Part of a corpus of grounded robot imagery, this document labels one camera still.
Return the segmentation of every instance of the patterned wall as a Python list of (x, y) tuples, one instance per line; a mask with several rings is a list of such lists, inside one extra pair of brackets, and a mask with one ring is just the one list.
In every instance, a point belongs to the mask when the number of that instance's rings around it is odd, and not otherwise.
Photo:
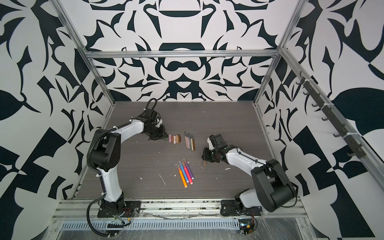
[[(287, 47), (384, 157), (384, 2), (309, 0)], [(282, 60), (260, 100), (263, 120), (320, 237), (384, 238), (384, 193)]]
[(272, 57), (96, 59), (116, 101), (253, 100)]
[(310, 0), (288, 43), (341, 113), (383, 159), (384, 1)]
[(94, 51), (277, 48), (298, 0), (63, 0)]
[(1, 239), (48, 226), (110, 104), (47, 0), (0, 0)]
[(318, 237), (384, 237), (384, 192), (280, 60), (259, 101), (272, 146)]

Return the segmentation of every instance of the purple marker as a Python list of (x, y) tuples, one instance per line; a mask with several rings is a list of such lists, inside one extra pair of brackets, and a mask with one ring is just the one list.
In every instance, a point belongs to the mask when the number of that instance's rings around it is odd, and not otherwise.
[(194, 177), (193, 174), (192, 174), (191, 169), (189, 168), (189, 165), (188, 165), (187, 160), (186, 160), (185, 158), (183, 158), (183, 161), (184, 161), (184, 163), (185, 163), (185, 166), (186, 166), (187, 169), (188, 169), (189, 175), (191, 176), (192, 179), (195, 179), (195, 177)]

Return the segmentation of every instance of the paper scrap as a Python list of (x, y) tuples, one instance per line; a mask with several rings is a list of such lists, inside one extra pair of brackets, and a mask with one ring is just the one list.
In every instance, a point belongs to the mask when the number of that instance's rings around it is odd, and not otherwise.
[[(158, 173), (158, 175), (160, 176), (160, 174)], [(160, 176), (161, 177), (161, 176)], [(163, 180), (163, 183), (164, 183), (164, 186), (166, 185), (164, 179), (161, 177), (161, 180)]]

